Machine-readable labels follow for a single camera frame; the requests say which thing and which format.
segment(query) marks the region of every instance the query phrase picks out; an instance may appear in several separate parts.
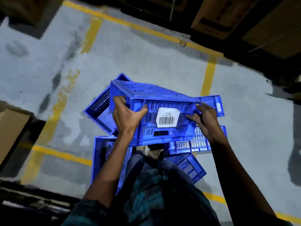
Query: sticker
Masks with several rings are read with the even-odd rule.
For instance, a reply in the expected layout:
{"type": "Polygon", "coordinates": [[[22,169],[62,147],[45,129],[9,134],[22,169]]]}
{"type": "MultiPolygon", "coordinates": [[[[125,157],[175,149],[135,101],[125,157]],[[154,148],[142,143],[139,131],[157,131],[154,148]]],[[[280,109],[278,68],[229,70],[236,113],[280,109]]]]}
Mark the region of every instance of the sticker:
{"type": "Polygon", "coordinates": [[[158,128],[176,127],[180,110],[176,108],[159,108],[156,122],[158,128]]]}
{"type": "Polygon", "coordinates": [[[216,103],[216,109],[217,109],[218,112],[222,111],[220,103],[216,103]]]}

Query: concrete floor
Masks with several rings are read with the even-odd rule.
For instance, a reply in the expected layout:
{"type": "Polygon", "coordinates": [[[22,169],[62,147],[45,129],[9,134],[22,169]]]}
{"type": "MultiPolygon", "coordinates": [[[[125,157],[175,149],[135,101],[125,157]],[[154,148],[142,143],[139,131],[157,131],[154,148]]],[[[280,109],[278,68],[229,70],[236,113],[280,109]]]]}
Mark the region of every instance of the concrete floor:
{"type": "MultiPolygon", "coordinates": [[[[106,13],[180,37],[114,9],[106,13]]],[[[39,119],[57,119],[53,136],[40,140],[40,146],[87,160],[92,160],[94,136],[106,133],[82,111],[119,73],[195,97],[200,95],[209,57],[109,20],[103,20],[92,49],[81,54],[91,19],[62,6],[40,40],[9,28],[7,21],[0,27],[0,100],[39,119]],[[66,105],[56,114],[62,92],[66,105]]],[[[261,73],[224,58],[218,59],[210,94],[221,95],[225,117],[219,118],[220,124],[226,126],[235,154],[272,208],[301,218],[301,106],[284,99],[281,89],[261,73]]],[[[37,160],[34,154],[31,151],[16,176],[0,174],[2,179],[22,181],[28,167],[33,167],[36,175],[28,180],[30,185],[79,198],[84,195],[91,178],[89,163],[51,154],[37,160]]],[[[196,186],[223,197],[211,152],[198,154],[197,159],[207,175],[196,186]]],[[[226,205],[211,203],[223,225],[229,225],[226,205]]]]}

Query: blue plastic crate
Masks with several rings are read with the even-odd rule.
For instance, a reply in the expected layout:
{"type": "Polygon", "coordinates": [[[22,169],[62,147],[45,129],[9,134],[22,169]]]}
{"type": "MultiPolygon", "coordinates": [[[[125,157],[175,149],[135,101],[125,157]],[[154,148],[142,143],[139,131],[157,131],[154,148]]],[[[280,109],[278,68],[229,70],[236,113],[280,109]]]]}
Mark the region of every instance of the blue plastic crate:
{"type": "Polygon", "coordinates": [[[196,97],[196,98],[199,99],[199,102],[204,102],[209,106],[211,106],[212,108],[215,108],[217,117],[223,117],[225,115],[222,99],[219,95],[211,95],[211,96],[196,97]]]}
{"type": "MultiPolygon", "coordinates": [[[[132,81],[124,73],[115,80],[132,81]]],[[[117,136],[118,130],[109,109],[110,86],[108,86],[87,108],[84,113],[109,135],[117,136]]]]}
{"type": "Polygon", "coordinates": [[[192,98],[153,84],[111,81],[110,111],[115,108],[114,96],[125,96],[126,105],[133,111],[139,111],[144,105],[148,113],[142,118],[130,146],[142,146],[154,143],[191,140],[196,123],[186,118],[186,114],[196,112],[198,98],[192,98]],[[176,108],[180,116],[176,127],[158,128],[156,118],[159,108],[176,108]]]}
{"type": "MultiPolygon", "coordinates": [[[[221,128],[227,137],[226,127],[221,128]]],[[[208,139],[202,134],[199,127],[195,128],[194,137],[191,141],[176,141],[166,143],[164,149],[168,149],[171,155],[191,152],[210,151],[211,147],[208,139]]]]}
{"type": "Polygon", "coordinates": [[[181,154],[175,156],[169,156],[164,160],[169,160],[175,163],[185,174],[187,174],[194,183],[198,182],[207,173],[197,161],[193,154],[181,154]]]}
{"type": "MultiPolygon", "coordinates": [[[[91,183],[96,178],[98,172],[100,171],[101,167],[103,166],[104,162],[107,160],[114,144],[116,141],[116,137],[110,136],[102,136],[102,137],[95,137],[94,138],[94,149],[93,149],[93,161],[92,161],[92,174],[91,174],[91,183]]],[[[122,187],[124,182],[124,176],[126,174],[126,166],[128,160],[132,156],[132,148],[128,148],[126,152],[126,156],[123,161],[122,170],[120,173],[119,183],[117,187],[117,193],[122,187]]]]}

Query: plaid shirt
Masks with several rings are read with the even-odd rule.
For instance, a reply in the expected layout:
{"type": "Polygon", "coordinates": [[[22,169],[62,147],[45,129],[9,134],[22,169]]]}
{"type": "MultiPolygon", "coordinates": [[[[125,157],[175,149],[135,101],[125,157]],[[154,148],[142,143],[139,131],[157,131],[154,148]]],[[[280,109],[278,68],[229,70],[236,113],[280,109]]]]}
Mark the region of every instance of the plaid shirt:
{"type": "Polygon", "coordinates": [[[195,225],[200,219],[203,225],[220,225],[200,190],[158,169],[141,173],[126,199],[121,191],[110,209],[98,201],[80,201],[62,225],[195,225]]]}

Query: blue jeans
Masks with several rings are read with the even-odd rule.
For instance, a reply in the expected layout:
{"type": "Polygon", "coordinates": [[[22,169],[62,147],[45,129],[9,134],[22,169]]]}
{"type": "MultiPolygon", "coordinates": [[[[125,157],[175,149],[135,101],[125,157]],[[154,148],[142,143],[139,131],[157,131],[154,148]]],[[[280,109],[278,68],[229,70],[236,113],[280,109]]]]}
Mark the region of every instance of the blue jeans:
{"type": "MultiPolygon", "coordinates": [[[[140,173],[145,173],[147,170],[154,168],[153,166],[147,163],[147,160],[145,158],[145,155],[143,155],[143,152],[137,150],[128,161],[126,167],[125,179],[129,175],[133,167],[136,165],[136,163],[141,159],[144,159],[145,161],[140,173]]],[[[183,171],[181,171],[180,168],[173,162],[168,160],[157,161],[151,157],[147,157],[147,159],[148,161],[153,162],[152,164],[157,165],[158,169],[162,169],[170,178],[174,178],[176,180],[180,180],[181,182],[186,182],[194,186],[192,179],[183,171]]]]}

